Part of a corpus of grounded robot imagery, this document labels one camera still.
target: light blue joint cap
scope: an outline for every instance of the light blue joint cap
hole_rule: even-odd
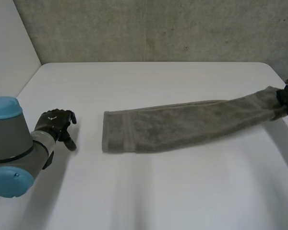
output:
[[[24,169],[14,166],[0,167],[0,196],[19,197],[33,185],[33,176]]]
[[[0,120],[20,115],[23,109],[14,97],[0,97]]]

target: towel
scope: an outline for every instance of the towel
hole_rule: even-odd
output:
[[[286,116],[277,88],[228,101],[104,112],[102,150],[154,153],[194,146]]]

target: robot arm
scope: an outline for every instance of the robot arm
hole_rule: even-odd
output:
[[[17,99],[0,97],[0,196],[26,193],[52,163],[57,141],[76,149],[67,131],[71,122],[77,123],[72,111],[55,109],[43,113],[30,133]]]

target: table surface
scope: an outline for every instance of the table surface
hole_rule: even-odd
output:
[[[102,153],[104,111],[234,99],[283,81],[263,63],[56,63],[18,99],[30,130],[73,110],[78,150],[22,197],[0,197],[0,230],[288,229],[288,119],[158,154]]]

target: black ring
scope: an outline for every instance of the black ring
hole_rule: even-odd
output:
[[[46,151],[46,153],[47,153],[48,157],[49,157],[49,151],[48,151],[48,149],[46,148],[46,146],[45,146],[45,145],[43,145],[43,143],[42,143],[42,142],[39,142],[38,140],[33,140],[33,142],[34,142],[34,143],[36,143],[36,144],[39,144],[41,147],[43,147],[43,148],[44,148],[44,150]]]
[[[26,152],[23,152],[22,154],[19,154],[17,156],[14,156],[14,157],[11,157],[11,158],[6,158],[6,159],[2,159],[0,160],[0,164],[3,164],[3,163],[9,163],[11,161],[15,161],[15,160],[18,160],[22,157],[25,157],[26,155],[28,155],[30,152],[32,152],[34,149],[34,146],[32,145]]]

